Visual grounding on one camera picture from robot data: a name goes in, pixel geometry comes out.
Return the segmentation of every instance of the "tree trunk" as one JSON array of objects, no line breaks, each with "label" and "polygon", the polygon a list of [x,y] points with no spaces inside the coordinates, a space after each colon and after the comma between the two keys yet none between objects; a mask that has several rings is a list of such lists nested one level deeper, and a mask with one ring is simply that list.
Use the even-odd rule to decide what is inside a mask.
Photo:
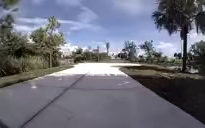
[{"label": "tree trunk", "polygon": [[52,54],[49,53],[49,68],[52,68]]},{"label": "tree trunk", "polygon": [[187,29],[184,29],[183,32],[183,64],[182,72],[185,72],[187,69]]},{"label": "tree trunk", "polygon": [[108,56],[108,54],[109,54],[109,49],[107,49],[107,56]]}]

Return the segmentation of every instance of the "palm tree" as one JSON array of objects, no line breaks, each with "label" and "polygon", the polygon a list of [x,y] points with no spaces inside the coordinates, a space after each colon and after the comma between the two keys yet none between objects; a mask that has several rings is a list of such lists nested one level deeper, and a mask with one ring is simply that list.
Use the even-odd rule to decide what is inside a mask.
[{"label": "palm tree", "polygon": [[106,42],[106,48],[107,48],[107,56],[109,54],[109,49],[110,49],[110,43],[109,42]]},{"label": "palm tree", "polygon": [[197,33],[205,34],[205,0],[158,0],[159,5],[152,18],[159,30],[169,34],[180,32],[183,40],[183,65],[186,70],[187,35],[196,27]]}]

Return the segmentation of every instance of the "concrete road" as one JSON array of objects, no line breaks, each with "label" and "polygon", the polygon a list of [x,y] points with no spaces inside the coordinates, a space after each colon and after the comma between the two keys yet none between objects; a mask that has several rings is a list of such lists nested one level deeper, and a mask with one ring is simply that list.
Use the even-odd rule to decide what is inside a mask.
[{"label": "concrete road", "polygon": [[9,128],[205,128],[117,65],[80,64],[1,89],[0,120]]}]

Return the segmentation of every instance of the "bush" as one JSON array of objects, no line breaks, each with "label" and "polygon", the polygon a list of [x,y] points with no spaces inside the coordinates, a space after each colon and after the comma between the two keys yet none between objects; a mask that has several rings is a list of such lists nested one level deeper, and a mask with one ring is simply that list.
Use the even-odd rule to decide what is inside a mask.
[{"label": "bush", "polygon": [[74,63],[83,62],[85,60],[85,57],[83,55],[76,55],[74,58]]},{"label": "bush", "polygon": [[191,46],[188,55],[189,67],[198,69],[201,75],[205,75],[205,41],[200,41]]},{"label": "bush", "polygon": [[48,68],[48,62],[42,57],[28,56],[16,58],[13,56],[0,58],[0,77],[14,75],[36,69]]}]

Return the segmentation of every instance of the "palm frond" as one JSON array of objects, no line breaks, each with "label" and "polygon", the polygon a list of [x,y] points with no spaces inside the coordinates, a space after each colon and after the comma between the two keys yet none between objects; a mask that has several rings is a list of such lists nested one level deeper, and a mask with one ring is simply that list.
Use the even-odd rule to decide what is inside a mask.
[{"label": "palm frond", "polygon": [[167,29],[168,33],[171,35],[178,31],[177,24],[171,18],[168,18],[165,14],[156,11],[153,13],[152,18],[156,24],[158,30]]}]

